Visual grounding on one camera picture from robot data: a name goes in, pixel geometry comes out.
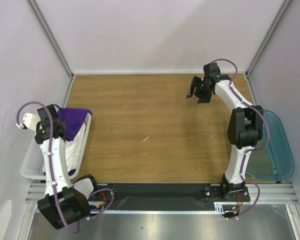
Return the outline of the purple towel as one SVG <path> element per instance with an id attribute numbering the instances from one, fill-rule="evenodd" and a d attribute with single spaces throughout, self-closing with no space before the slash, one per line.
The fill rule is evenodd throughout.
<path id="1" fill-rule="evenodd" d="M 43 173 L 44 176 L 47 176 L 47 175 L 51 174 L 51 171 L 46 169 L 46 170 L 43 170 L 42 173 Z M 68 175 L 70 177 L 70 176 L 73 176 L 75 173 L 76 173 L 76 169 L 72 169 L 70 171 L 68 171 L 67 169 L 66 170 L 53 169 L 53 175 L 55 177 L 60 177 L 60 176 L 65 176 L 65 175 Z"/>
<path id="2" fill-rule="evenodd" d="M 59 121 L 65 123 L 65 139 L 70 142 L 79 133 L 86 116 L 92 115 L 92 112 L 86 108 L 65 107 L 59 109 L 57 114 Z"/>

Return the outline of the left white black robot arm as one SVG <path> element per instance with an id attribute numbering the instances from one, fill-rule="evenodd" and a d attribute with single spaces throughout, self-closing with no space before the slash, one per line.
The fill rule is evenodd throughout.
<path id="1" fill-rule="evenodd" d="M 37 205 L 57 230 L 88 217 L 89 200 L 100 195 L 100 187 L 91 174 L 71 183 L 66 163 L 65 118 L 59 117 L 58 110 L 55 104 L 37 109 L 39 121 L 34 136 L 43 154 L 46 176 L 44 198 Z"/>

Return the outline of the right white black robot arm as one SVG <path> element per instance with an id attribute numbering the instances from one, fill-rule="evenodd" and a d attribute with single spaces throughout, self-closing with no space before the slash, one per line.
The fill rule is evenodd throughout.
<path id="1" fill-rule="evenodd" d="M 214 60 L 203 66 L 203 77 L 192 78 L 186 98 L 196 96 L 199 104 L 207 104 L 217 95 L 230 110 L 227 138 L 231 144 L 228 167 L 217 190 L 205 190 L 208 200 L 235 201 L 247 195 L 246 169 L 251 152 L 263 138 L 264 110 L 251 102 L 237 90 L 234 79 L 222 74 Z"/>

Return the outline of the white towel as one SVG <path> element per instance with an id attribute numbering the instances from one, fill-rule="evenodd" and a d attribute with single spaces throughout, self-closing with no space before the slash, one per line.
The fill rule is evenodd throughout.
<path id="1" fill-rule="evenodd" d="M 82 160 L 81 149 L 86 127 L 86 124 L 83 123 L 74 139 L 71 141 L 66 141 L 65 160 L 68 171 L 77 169 L 80 165 L 80 161 Z"/>

